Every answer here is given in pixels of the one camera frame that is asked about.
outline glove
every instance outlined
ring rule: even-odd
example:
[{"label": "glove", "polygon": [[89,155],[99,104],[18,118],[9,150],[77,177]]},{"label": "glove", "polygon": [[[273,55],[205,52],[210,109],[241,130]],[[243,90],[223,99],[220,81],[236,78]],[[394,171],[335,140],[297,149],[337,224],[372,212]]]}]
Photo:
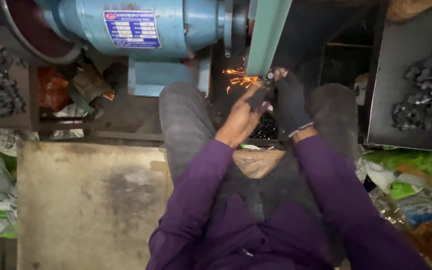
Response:
[{"label": "glove", "polygon": [[273,116],[288,138],[314,124],[304,110],[303,89],[292,72],[274,83]]}]

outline orange bag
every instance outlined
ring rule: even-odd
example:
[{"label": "orange bag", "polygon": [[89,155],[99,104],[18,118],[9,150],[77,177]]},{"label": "orange bag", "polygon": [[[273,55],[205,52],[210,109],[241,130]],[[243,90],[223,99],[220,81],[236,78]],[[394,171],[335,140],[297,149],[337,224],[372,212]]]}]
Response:
[{"label": "orange bag", "polygon": [[40,67],[37,69],[39,81],[39,107],[61,111],[71,103],[68,94],[69,82],[55,67]]}]

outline hand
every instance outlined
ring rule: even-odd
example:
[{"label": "hand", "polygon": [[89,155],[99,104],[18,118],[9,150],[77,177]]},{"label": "hand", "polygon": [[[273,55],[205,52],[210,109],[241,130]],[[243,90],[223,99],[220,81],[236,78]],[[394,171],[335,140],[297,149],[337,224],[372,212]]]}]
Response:
[{"label": "hand", "polygon": [[274,71],[274,111],[278,125],[290,138],[298,131],[313,125],[304,110],[303,84],[291,72],[278,68]]},{"label": "hand", "polygon": [[236,148],[255,130],[267,107],[262,105],[252,111],[246,100],[252,97],[258,89],[259,86],[251,85],[246,93],[234,103],[226,122],[216,133],[215,140]]}]

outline sparks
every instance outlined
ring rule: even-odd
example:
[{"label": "sparks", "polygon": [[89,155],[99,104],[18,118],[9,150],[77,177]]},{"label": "sparks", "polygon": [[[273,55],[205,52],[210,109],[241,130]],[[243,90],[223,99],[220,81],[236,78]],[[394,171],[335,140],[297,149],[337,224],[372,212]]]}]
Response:
[{"label": "sparks", "polygon": [[[258,79],[257,76],[246,76],[246,73],[244,72],[244,69],[242,67],[237,68],[237,70],[227,69],[226,73],[239,75],[240,77],[232,78],[229,80],[229,82],[232,85],[239,84],[240,86],[244,86],[244,88],[248,88]],[[226,94],[229,94],[230,93],[229,91],[230,91],[230,87],[228,86],[226,88]]]}]

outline blue electric motor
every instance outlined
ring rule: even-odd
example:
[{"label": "blue electric motor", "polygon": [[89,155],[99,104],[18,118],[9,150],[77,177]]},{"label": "blue electric motor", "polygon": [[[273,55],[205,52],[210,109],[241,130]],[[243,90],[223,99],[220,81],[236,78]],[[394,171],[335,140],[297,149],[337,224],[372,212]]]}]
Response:
[{"label": "blue electric motor", "polygon": [[66,43],[89,42],[103,54],[128,56],[128,91],[139,96],[158,96],[174,81],[207,93],[208,47],[224,40],[225,57],[230,57],[244,49],[247,31],[248,5],[233,0],[2,1],[34,1],[41,21]]}]

